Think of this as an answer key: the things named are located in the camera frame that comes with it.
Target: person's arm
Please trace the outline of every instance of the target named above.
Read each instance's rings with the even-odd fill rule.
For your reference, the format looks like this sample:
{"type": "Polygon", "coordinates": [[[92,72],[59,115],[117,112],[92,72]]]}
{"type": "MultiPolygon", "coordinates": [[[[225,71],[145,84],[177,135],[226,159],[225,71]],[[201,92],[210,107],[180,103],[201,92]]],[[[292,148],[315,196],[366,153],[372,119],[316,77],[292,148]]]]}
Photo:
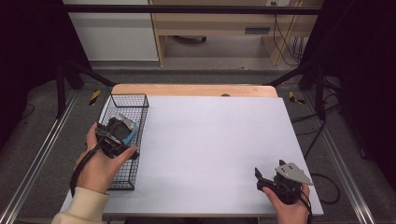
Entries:
{"type": "MultiPolygon", "coordinates": [[[[76,166],[96,144],[94,123],[87,133],[87,149],[79,156],[76,166]]],[[[110,159],[102,150],[97,150],[81,171],[75,196],[66,211],[58,213],[52,223],[102,223],[110,186],[117,171],[131,158],[136,147],[126,149],[115,159],[110,159]]]]}
{"type": "MultiPolygon", "coordinates": [[[[276,210],[278,224],[306,224],[308,220],[308,210],[305,205],[298,201],[295,204],[284,204],[276,196],[276,194],[264,187],[262,191],[267,195],[276,210]]],[[[309,187],[303,184],[303,193],[309,198],[309,187]]]]}

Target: white tabletop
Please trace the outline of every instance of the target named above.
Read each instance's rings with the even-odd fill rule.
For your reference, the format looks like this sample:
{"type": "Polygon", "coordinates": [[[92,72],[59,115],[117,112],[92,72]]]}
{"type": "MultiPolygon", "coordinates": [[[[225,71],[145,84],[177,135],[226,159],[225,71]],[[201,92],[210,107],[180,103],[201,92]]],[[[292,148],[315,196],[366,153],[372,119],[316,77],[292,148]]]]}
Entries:
{"type": "MultiPolygon", "coordinates": [[[[135,190],[109,191],[109,216],[264,217],[275,210],[256,189],[257,167],[279,159],[309,176],[281,98],[149,96],[135,190]]],[[[314,215],[323,214],[315,187],[314,215]]],[[[70,204],[67,195],[62,210],[70,204]]]]}

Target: wire mesh basket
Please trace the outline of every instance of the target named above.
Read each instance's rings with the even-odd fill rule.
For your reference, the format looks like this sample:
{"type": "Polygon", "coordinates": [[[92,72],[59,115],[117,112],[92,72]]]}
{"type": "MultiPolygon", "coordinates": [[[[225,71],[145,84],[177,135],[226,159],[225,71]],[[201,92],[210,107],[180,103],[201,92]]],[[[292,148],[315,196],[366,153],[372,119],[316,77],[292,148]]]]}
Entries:
{"type": "MultiPolygon", "coordinates": [[[[109,102],[106,106],[106,112],[101,123],[107,125],[111,118],[121,119],[120,114],[135,122],[138,125],[137,133],[126,145],[137,146],[138,152],[140,153],[140,142],[142,140],[148,110],[149,101],[146,94],[112,94],[110,95],[109,102]]],[[[114,178],[109,190],[134,190],[138,165],[139,158],[125,162],[114,178]]]]}

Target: white cabinet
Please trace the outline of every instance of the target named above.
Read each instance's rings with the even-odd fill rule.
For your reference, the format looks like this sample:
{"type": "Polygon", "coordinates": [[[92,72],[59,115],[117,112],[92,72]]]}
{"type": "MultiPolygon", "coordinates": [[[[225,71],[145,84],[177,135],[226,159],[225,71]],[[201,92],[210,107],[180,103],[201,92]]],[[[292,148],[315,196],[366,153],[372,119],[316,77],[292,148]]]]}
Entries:
{"type": "MultiPolygon", "coordinates": [[[[147,5],[147,0],[64,0],[65,4],[147,5]]],[[[158,61],[151,16],[69,13],[90,61],[158,61]]]]}

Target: human hand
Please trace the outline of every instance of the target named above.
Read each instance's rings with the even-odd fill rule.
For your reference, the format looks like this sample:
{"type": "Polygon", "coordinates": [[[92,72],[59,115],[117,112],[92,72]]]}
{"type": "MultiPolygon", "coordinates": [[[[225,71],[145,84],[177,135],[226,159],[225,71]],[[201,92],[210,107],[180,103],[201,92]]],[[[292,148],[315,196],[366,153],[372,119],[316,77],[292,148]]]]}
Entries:
{"type": "MultiPolygon", "coordinates": [[[[305,224],[307,222],[308,209],[300,200],[294,204],[284,204],[271,189],[264,187],[262,191],[274,206],[279,224],[305,224]]],[[[306,184],[303,184],[303,193],[309,198],[309,187],[306,184]]],[[[308,199],[304,195],[302,198],[307,203],[308,199]]]]}
{"type": "MultiPolygon", "coordinates": [[[[96,146],[96,128],[97,123],[95,122],[86,135],[87,149],[79,156],[75,169],[84,156],[96,146]]],[[[137,147],[135,146],[129,147],[114,159],[110,159],[102,149],[97,150],[79,174],[77,187],[105,193],[116,176],[117,171],[131,158],[136,150],[137,147]]]]}

